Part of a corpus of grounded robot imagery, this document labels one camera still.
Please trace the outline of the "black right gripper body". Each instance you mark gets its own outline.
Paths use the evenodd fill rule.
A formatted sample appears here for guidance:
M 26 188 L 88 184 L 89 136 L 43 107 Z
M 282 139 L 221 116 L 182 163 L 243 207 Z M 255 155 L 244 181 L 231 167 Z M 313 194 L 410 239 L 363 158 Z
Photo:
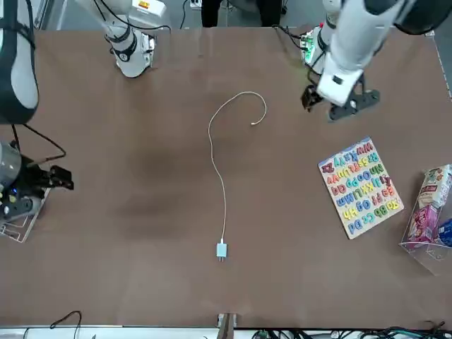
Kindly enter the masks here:
M 51 172 L 39 165 L 24 166 L 20 170 L 20 190 L 24 194 L 36 194 L 38 191 L 52 188 Z

